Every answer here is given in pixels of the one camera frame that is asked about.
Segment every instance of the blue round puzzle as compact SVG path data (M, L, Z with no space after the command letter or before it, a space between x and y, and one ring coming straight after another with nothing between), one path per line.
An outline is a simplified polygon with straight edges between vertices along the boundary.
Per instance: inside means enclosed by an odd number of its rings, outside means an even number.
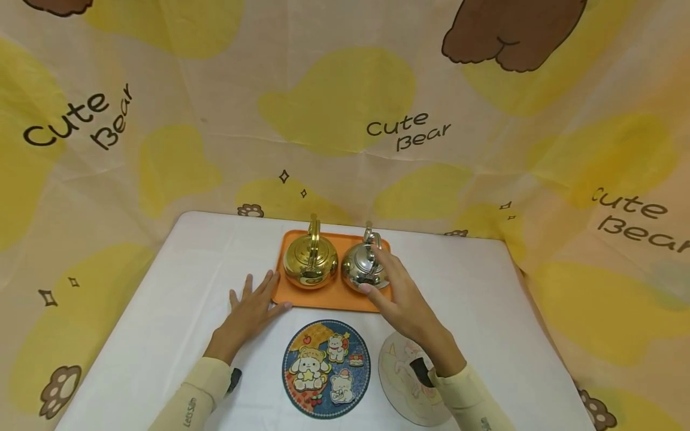
M283 358L285 392L299 411L316 419L334 419L355 408L370 377L363 338L336 320L299 330Z

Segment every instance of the yellow backdrop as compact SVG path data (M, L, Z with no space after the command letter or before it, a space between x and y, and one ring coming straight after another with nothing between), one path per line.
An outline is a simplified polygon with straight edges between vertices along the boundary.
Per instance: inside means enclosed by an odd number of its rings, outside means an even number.
M55 427L206 210L502 239L595 429L690 430L689 14L1 2L3 423Z

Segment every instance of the plate with drawing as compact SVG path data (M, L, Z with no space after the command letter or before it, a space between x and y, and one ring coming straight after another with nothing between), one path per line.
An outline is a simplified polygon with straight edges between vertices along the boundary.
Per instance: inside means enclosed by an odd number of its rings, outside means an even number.
M371 360L363 338L345 323L309 323L290 340L283 386L293 405L316 419L335 419L359 403L369 386Z
M423 379L431 368L431 361L422 348L399 332L384 341L379 354L384 394L401 416L426 427L441 425L451 418L431 381L428 377Z

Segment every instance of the hand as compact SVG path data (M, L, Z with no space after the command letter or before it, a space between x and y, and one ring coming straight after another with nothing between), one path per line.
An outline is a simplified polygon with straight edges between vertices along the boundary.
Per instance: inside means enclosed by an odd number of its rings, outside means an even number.
M385 250L374 247L371 249L386 270L393 289L393 300L389 301L377 288L369 284L360 285L360 290L395 330L424 349L436 367L439 377L450 377L461 372L467 362L457 348L453 335L441 324L426 303L400 259Z
M283 302L271 309L268 308L271 293L279 278L279 273L269 270L259 287L252 292L253 277L252 274L248 274L241 301L237 299L234 290L230 291L230 315L213 331L204 353L205 357L220 359L230 365L247 341L256 337L273 320L293 307L292 303Z

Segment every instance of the orange tray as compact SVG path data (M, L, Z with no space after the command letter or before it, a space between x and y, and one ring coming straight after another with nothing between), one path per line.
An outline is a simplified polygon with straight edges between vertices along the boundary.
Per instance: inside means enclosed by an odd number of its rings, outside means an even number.
M273 290L272 299L275 303L290 301L296 307L328 308L330 310L348 310L378 313L379 310L369 301L366 295L354 291L348 287L340 277L340 263L345 252L350 247L362 242L362 236L321 233L322 237L331 240L338 252L338 271L335 278L324 287L316 290L300 289L293 285L285 274L283 268L283 256L288 246L298 237L306 235L305 230L290 230L283 236L283 244L280 245L277 271L280 273L280 281ZM381 239L381 246L391 251L391 245ZM388 299L393 297L393 291L388 285L381 289L381 293Z

